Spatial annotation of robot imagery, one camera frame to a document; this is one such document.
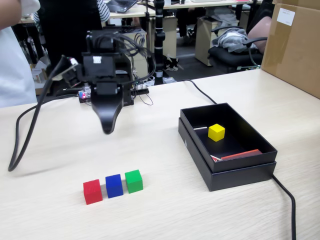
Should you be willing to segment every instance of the red cube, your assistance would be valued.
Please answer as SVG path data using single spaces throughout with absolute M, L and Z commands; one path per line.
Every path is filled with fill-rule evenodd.
M 99 179 L 83 183 L 83 193 L 87 205 L 102 201 Z

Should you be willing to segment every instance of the striped shirt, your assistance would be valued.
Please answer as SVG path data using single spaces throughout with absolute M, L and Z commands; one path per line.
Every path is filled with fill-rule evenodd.
M 97 5 L 98 5 L 98 10 L 99 10 L 101 22 L 108 21 L 108 19 L 110 17 L 110 11 L 109 11 L 107 4 L 104 2 L 104 0 L 96 0 L 96 1 L 97 1 Z M 41 25 L 40 25 L 40 19 L 39 19 L 39 15 L 37 12 L 33 13 L 33 19 L 34 19 L 36 28 L 38 29 L 39 33 L 41 33 L 42 30 L 41 30 Z

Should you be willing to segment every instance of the yellow cube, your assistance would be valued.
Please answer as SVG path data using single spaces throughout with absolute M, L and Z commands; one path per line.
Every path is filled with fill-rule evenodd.
M 225 128 L 220 126 L 219 124 L 215 124 L 209 127 L 208 137 L 211 138 L 213 141 L 218 142 L 225 137 Z

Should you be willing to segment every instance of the desk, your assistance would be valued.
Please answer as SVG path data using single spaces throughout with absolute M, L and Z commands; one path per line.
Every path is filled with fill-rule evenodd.
M 274 174 L 295 196 L 297 239 L 319 239 L 320 100 L 262 70 L 195 82 L 278 150 Z M 13 172 L 7 168 L 16 118 L 32 105 L 0 109 L 2 239 L 291 239 L 291 201 L 273 180 L 208 191 L 178 117 L 180 109 L 211 102 L 190 82 L 149 90 L 154 105 L 137 97 L 111 135 L 76 98 L 44 105 Z M 31 118 L 21 120 L 21 139 Z M 144 189 L 128 194 L 124 173 L 136 169 Z M 108 199 L 104 178 L 114 174 L 121 174 L 124 195 Z M 95 179 L 104 199 L 86 205 L 83 182 Z
M 124 19 L 124 18 L 134 18 L 134 17 L 144 17 L 147 8 L 144 5 L 134 5 L 126 13 L 115 13 L 110 12 L 110 19 Z M 148 8 L 150 17 L 155 16 L 156 12 L 153 9 Z M 22 17 L 19 24 L 32 24 L 34 23 L 33 16 Z
M 235 0 L 222 0 L 222 1 L 208 1 L 208 2 L 192 2 L 187 1 L 184 4 L 174 4 L 174 5 L 165 5 L 163 7 L 164 10 L 168 9 L 188 9 L 188 8 L 205 8 L 205 7 L 220 7 L 220 6 L 230 6 L 230 5 L 243 5 L 243 4 L 251 4 L 253 1 L 235 1 Z M 152 1 L 148 2 L 148 5 L 154 7 L 154 3 Z

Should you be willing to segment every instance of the white label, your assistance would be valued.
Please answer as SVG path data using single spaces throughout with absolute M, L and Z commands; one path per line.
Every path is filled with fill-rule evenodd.
M 294 22 L 295 14 L 296 13 L 294 11 L 280 8 L 277 21 L 279 23 L 283 23 L 285 25 L 292 26 L 292 23 Z
M 94 64 L 101 64 L 101 56 L 93 56 L 93 63 Z

